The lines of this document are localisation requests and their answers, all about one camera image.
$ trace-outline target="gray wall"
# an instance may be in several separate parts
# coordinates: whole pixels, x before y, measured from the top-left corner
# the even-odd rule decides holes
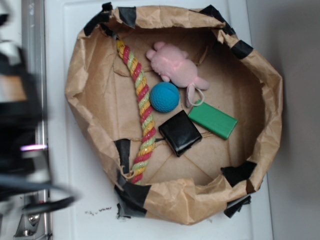
[[[284,78],[268,172],[275,240],[320,239],[320,1],[247,0],[252,45]]]

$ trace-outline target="brown paper bag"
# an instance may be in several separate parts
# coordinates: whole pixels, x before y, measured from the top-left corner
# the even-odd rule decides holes
[[[157,132],[156,147],[134,185],[128,172],[141,140],[139,109],[130,73],[117,54],[115,36],[130,46],[148,85],[161,82],[146,51],[156,41],[189,53],[198,75],[210,82],[205,102],[238,123],[228,140],[196,125],[203,139],[177,157]],[[185,89],[169,113],[153,112],[156,127],[185,110]],[[78,35],[65,95],[82,133],[119,196],[119,214],[191,225],[257,191],[278,151],[282,129],[282,78],[212,6],[202,11],[172,6],[104,4]]]

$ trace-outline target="black wallet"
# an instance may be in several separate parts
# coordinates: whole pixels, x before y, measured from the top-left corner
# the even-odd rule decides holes
[[[159,132],[178,157],[202,139],[200,132],[184,110],[159,126]]]

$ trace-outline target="plush toy ear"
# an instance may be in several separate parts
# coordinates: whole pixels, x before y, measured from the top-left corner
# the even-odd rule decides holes
[[[159,49],[161,49],[164,45],[166,45],[166,43],[164,41],[157,41],[155,44],[154,44],[154,49],[156,51],[158,51]]]
[[[197,89],[201,90],[207,90],[210,87],[210,83],[199,76],[195,78],[193,83]]]
[[[151,59],[155,56],[157,52],[153,49],[150,49],[148,51],[146,51],[146,58],[149,59],[151,61]]]

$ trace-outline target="green rectangle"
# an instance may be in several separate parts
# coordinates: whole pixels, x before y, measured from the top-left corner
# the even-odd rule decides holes
[[[200,106],[194,106],[188,116],[192,121],[223,139],[229,138],[238,122],[237,119],[205,102]]]

